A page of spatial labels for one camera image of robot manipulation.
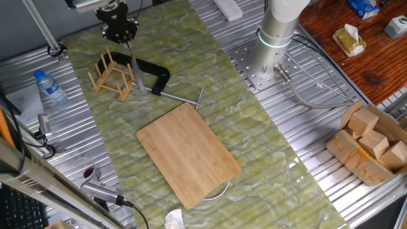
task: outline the wooden cutting board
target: wooden cutting board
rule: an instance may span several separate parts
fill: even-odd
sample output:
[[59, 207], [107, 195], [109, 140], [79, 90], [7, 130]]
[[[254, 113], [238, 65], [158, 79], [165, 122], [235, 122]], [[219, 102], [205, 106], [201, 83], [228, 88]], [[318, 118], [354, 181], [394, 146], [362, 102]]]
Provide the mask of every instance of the wooden cutting board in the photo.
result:
[[242, 169], [189, 103], [136, 136], [186, 209]]

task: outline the tissue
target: tissue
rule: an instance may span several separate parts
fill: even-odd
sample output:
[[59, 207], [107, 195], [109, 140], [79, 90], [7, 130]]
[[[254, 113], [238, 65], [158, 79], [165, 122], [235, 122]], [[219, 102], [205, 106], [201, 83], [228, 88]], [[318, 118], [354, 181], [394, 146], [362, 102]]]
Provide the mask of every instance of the tissue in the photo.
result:
[[356, 27], [345, 24], [343, 28], [356, 40], [356, 42], [359, 42], [359, 35], [357, 34]]
[[171, 211], [165, 217], [165, 229], [185, 229], [183, 214], [180, 209]]

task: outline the small bottle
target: small bottle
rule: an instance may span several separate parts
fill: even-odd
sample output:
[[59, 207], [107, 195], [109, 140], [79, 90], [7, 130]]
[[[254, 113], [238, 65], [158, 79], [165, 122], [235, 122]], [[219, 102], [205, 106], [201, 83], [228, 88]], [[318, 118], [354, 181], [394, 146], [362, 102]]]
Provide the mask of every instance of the small bottle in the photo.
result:
[[34, 72], [34, 77], [37, 87], [48, 96], [53, 104], [61, 106], [68, 101], [64, 90], [58, 86], [58, 83], [51, 75], [45, 74], [42, 70], [37, 70]]

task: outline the white power strip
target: white power strip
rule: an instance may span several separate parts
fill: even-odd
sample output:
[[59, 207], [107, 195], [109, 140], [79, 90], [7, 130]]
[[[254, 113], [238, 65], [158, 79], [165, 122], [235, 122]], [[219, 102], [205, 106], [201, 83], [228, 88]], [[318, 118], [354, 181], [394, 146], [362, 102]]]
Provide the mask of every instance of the white power strip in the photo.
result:
[[214, 2], [230, 22], [243, 16], [243, 11], [234, 0], [214, 0]]

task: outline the green marble mat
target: green marble mat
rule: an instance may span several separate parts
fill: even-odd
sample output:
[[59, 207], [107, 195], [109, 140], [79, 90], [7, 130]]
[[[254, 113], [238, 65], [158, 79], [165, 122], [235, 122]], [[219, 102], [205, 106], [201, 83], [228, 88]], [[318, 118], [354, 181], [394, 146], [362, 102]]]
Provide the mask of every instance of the green marble mat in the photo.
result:
[[[163, 228], [165, 216], [179, 208], [186, 228], [348, 227], [189, 2], [174, 0], [144, 10], [139, 21], [132, 43], [135, 55], [168, 68], [168, 93], [197, 100], [204, 88], [198, 113], [242, 166], [221, 198], [184, 209], [135, 137], [181, 102], [136, 90], [120, 102], [109, 90], [93, 92], [87, 72], [96, 76], [93, 65], [100, 54], [107, 46], [112, 52], [126, 49], [103, 39], [99, 28], [65, 39], [125, 196], [146, 215], [151, 228]], [[120, 77], [115, 73], [107, 85], [123, 83]], [[155, 77], [143, 77], [152, 86]], [[144, 228], [141, 217], [134, 216]]]

